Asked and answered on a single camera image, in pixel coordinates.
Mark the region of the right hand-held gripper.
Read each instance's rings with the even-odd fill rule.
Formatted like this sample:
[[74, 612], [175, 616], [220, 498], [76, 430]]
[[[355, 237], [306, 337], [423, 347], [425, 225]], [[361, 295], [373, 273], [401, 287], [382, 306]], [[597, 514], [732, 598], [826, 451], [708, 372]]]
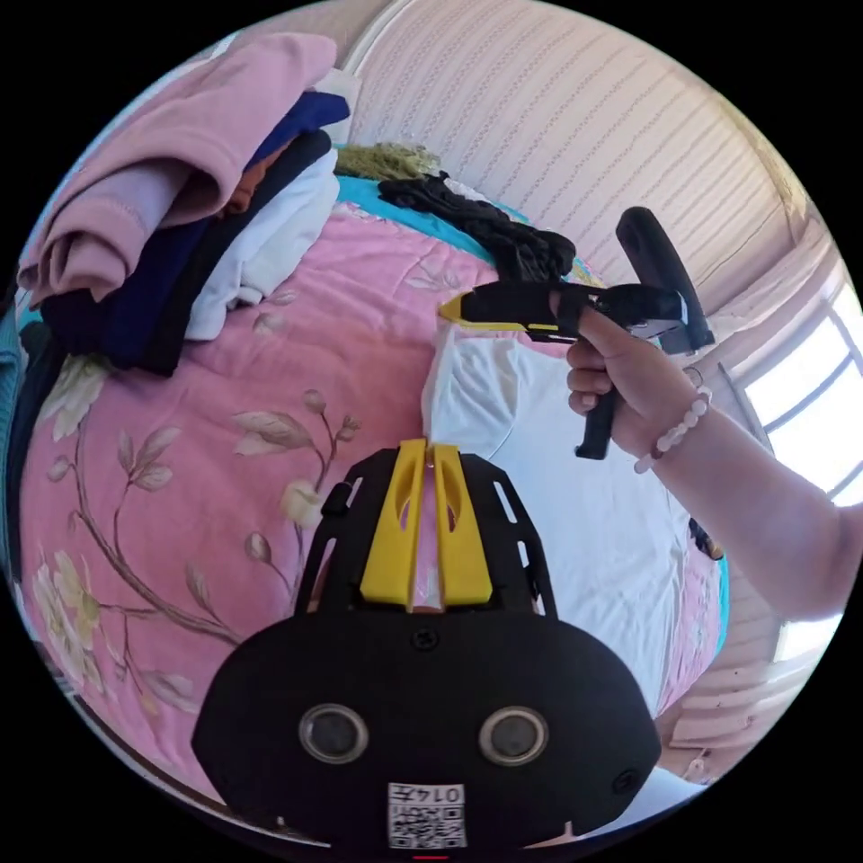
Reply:
[[497, 281], [438, 312], [466, 329], [567, 346], [570, 406], [585, 419], [580, 458], [603, 459], [615, 441], [641, 461], [659, 461], [690, 430], [690, 379], [658, 344], [686, 329], [687, 304], [675, 289]]

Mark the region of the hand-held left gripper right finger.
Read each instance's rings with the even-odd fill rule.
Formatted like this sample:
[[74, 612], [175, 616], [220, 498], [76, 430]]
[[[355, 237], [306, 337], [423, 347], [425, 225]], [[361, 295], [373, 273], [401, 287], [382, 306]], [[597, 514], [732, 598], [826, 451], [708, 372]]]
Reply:
[[485, 605], [492, 581], [458, 448], [433, 446], [440, 598], [444, 605]]

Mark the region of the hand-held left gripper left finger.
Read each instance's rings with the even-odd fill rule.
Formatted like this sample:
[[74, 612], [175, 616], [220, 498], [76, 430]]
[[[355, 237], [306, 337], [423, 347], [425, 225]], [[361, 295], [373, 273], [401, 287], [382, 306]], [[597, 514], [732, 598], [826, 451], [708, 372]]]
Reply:
[[419, 546], [426, 444], [403, 441], [386, 481], [360, 595], [369, 603], [411, 603]]

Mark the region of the person's right hand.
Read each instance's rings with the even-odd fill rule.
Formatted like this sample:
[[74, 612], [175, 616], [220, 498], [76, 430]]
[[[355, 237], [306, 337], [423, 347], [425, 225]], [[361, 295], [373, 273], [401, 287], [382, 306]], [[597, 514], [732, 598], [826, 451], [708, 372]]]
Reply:
[[615, 390], [611, 438], [635, 458], [659, 458], [657, 443], [707, 410], [699, 406], [709, 402], [704, 387], [693, 384], [658, 347], [592, 308], [581, 313], [579, 336], [566, 359], [569, 407], [587, 416]]

